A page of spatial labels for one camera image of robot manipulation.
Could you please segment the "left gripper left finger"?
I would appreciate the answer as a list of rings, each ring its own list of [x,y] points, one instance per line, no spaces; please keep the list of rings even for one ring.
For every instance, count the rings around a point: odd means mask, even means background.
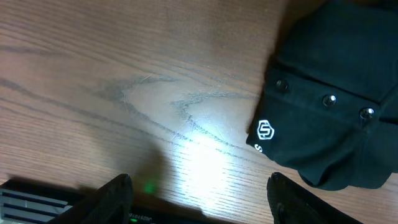
[[[120,174],[48,224],[128,224],[132,201],[131,177]]]

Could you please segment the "black t-shirt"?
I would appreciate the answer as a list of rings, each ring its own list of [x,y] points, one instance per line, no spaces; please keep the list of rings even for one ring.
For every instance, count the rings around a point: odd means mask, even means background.
[[[397,172],[397,2],[328,1],[299,19],[246,142],[311,187],[380,188]]]

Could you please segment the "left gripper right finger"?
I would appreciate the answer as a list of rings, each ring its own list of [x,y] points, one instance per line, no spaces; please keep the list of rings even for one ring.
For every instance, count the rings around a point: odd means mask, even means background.
[[[277,224],[361,224],[280,172],[268,178],[267,199]]]

